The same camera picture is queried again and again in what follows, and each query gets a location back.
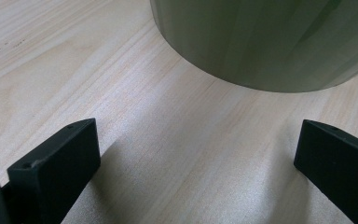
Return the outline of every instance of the black object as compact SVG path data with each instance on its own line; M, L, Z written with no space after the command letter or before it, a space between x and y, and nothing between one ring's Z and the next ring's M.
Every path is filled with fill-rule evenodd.
M358 223L358 139L304 120L295 167L354 223Z
M100 164L95 119L62 128L7 169L0 223L61 223Z

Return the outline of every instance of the cylindrical container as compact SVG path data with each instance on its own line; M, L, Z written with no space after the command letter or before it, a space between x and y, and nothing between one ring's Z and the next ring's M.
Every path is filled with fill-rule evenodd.
M263 91L358 74L358 0L151 0L168 43L200 69Z

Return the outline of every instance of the green pot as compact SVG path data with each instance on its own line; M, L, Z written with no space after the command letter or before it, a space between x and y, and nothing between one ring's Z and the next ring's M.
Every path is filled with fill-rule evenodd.
M317 91L358 74L358 0L151 0L184 58L263 91Z

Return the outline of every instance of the light wood surface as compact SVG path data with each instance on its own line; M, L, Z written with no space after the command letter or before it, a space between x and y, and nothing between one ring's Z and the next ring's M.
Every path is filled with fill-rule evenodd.
M0 0L0 184L86 118L103 164L64 223L351 223L293 159L303 119L358 137L358 76L251 90L180 57L148 0Z

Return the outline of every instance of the wooden table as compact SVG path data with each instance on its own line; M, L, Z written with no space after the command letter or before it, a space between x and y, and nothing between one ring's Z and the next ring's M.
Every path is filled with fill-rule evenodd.
M0 0L0 184L92 117L102 167L64 223L351 223L293 159L303 119L358 137L358 76L251 90L180 57L148 0Z

